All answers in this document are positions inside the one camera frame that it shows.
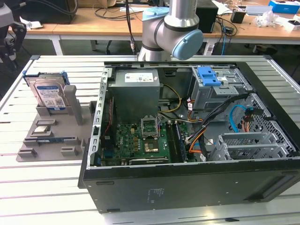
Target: blue box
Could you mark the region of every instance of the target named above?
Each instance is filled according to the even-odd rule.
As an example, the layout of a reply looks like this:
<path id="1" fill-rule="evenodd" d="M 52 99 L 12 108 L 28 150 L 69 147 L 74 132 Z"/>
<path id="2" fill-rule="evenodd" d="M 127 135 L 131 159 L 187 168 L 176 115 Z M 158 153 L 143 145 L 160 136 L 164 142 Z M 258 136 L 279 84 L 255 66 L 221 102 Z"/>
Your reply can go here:
<path id="1" fill-rule="evenodd" d="M 270 1 L 269 6 L 273 6 L 273 13 L 289 13 L 296 14 L 300 8 L 296 2 L 293 1 Z"/>

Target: gray robot arm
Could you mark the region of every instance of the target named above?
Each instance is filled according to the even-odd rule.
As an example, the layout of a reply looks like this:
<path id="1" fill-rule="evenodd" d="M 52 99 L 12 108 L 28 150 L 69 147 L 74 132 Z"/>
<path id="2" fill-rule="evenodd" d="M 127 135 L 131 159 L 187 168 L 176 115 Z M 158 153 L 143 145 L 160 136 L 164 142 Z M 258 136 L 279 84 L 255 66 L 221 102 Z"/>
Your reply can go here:
<path id="1" fill-rule="evenodd" d="M 142 48 L 139 61 L 168 61 L 170 54 L 187 60 L 200 49 L 197 0 L 171 0 L 170 8 L 154 7 L 143 13 Z"/>
<path id="2" fill-rule="evenodd" d="M 9 27 L 15 34 L 13 39 L 6 39 Z M 25 24 L 15 22 L 10 8 L 0 0 L 0 62 L 5 63 L 11 70 L 17 69 L 16 52 L 20 50 L 25 35 Z"/>

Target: floor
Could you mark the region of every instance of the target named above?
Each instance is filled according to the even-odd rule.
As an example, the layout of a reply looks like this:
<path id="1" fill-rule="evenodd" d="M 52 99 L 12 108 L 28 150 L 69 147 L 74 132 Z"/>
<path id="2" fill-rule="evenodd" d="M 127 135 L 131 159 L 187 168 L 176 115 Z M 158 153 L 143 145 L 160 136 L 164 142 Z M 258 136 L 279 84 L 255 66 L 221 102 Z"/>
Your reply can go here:
<path id="1" fill-rule="evenodd" d="M 83 40 L 64 40 L 62 47 L 66 55 L 104 55 L 108 41 L 99 41 L 97 51 L 92 51 L 90 41 Z M 19 75 L 24 65 L 28 62 L 31 55 L 55 55 L 55 51 L 51 41 L 48 40 L 25 40 L 24 49 L 17 54 L 17 71 L 8 70 L 3 63 L 0 64 L 0 98 L 2 98 L 9 87 Z M 255 55 L 252 53 L 254 45 L 246 48 L 244 44 L 226 44 L 225 55 Z M 273 59 L 291 75 L 296 66 L 300 63 L 300 47 L 294 45 L 276 45 L 278 52 L 272 55 Z M 110 46 L 111 55 L 130 55 L 132 54 L 128 41 L 113 41 Z M 214 54 L 221 54 L 222 45 L 220 44 L 214 51 Z M 300 67 L 293 75 L 295 81 L 300 81 Z"/>

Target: desk leg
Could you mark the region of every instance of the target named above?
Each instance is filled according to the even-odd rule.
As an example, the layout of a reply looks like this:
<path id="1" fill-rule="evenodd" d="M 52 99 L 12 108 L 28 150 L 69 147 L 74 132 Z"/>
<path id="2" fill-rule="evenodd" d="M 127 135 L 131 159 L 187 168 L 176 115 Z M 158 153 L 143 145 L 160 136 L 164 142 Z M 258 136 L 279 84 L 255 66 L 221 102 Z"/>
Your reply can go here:
<path id="1" fill-rule="evenodd" d="M 91 40 L 90 41 L 90 45 L 92 46 L 92 51 L 96 51 L 97 48 L 96 48 L 96 41 L 95 40 Z"/>
<path id="2" fill-rule="evenodd" d="M 63 55 L 64 53 L 63 53 L 63 50 L 60 45 L 60 36 L 53 35 L 53 36 L 51 36 L 51 40 L 52 40 L 56 55 Z"/>
<path id="3" fill-rule="evenodd" d="M 216 40 L 215 39 L 208 39 L 203 55 L 211 55 L 212 51 L 214 50 Z"/>

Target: aluminum workbench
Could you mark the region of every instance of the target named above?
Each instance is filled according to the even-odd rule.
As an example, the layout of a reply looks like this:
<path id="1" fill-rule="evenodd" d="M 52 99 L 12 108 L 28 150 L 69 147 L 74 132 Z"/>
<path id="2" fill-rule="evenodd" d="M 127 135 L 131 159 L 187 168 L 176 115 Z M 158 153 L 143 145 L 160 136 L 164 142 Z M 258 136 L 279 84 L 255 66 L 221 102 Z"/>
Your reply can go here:
<path id="1" fill-rule="evenodd" d="M 300 87 L 263 56 L 197 56 L 207 62 L 246 62 L 300 127 Z M 24 70 L 66 71 L 82 105 L 95 100 L 104 61 L 134 56 L 41 56 Z M 299 224 L 300 183 L 267 203 L 99 214 L 89 193 L 77 187 L 81 160 L 18 163 L 16 155 L 36 116 L 37 101 L 18 76 L 0 103 L 0 224 Z"/>

